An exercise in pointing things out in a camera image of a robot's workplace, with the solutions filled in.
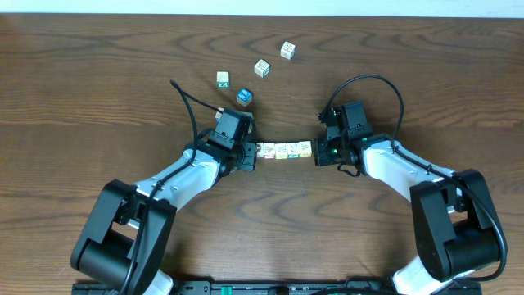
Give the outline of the wooden block red edge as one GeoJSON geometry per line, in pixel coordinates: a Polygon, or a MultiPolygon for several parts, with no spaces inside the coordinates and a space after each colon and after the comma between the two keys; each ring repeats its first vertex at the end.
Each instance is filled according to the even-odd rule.
{"type": "Polygon", "coordinates": [[[274,159],[276,157],[275,143],[263,144],[264,159],[274,159]]]}

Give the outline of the wooden block yellow W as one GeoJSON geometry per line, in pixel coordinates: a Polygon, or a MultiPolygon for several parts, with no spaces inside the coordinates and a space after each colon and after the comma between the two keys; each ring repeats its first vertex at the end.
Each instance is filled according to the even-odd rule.
{"type": "Polygon", "coordinates": [[[275,158],[278,160],[288,158],[288,149],[286,143],[275,144],[275,158]]]}

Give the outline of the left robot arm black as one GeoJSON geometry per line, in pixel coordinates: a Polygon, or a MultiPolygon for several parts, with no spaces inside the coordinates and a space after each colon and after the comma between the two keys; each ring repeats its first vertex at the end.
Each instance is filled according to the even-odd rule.
{"type": "Polygon", "coordinates": [[[252,114],[225,109],[208,135],[157,175],[135,184],[113,179],[75,244],[71,267],[113,294],[171,293],[174,280],[160,264],[177,211],[223,177],[254,170],[254,137],[252,114]]]}

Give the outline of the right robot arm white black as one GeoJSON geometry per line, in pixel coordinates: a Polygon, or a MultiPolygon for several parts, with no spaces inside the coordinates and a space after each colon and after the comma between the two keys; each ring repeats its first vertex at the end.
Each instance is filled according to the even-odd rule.
{"type": "Polygon", "coordinates": [[[361,102],[326,107],[318,119],[326,135],[314,142],[316,166],[353,166],[382,181],[411,204],[417,256],[391,280],[401,294],[436,294],[471,274],[505,266],[507,243],[486,181],[476,170],[434,166],[406,150],[395,136],[376,134],[361,102]]]}

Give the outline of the wooden block plain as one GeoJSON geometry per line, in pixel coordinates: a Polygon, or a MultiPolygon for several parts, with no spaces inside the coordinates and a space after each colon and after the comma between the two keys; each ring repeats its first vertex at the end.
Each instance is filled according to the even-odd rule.
{"type": "Polygon", "coordinates": [[[299,142],[300,157],[311,157],[312,156],[312,144],[310,141],[299,142]]]}

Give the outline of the wooden block green edge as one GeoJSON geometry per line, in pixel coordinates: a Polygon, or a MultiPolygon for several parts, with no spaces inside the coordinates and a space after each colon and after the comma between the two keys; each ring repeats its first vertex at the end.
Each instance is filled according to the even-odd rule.
{"type": "Polygon", "coordinates": [[[299,143],[287,143],[287,157],[289,159],[298,158],[300,156],[299,143]]]}

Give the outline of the wooden block red circle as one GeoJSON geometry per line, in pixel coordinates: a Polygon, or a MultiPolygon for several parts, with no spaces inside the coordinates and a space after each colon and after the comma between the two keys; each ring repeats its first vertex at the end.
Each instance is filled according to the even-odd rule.
{"type": "Polygon", "coordinates": [[[264,157],[264,144],[263,143],[257,143],[256,144],[256,157],[257,158],[263,158],[264,157]]]}

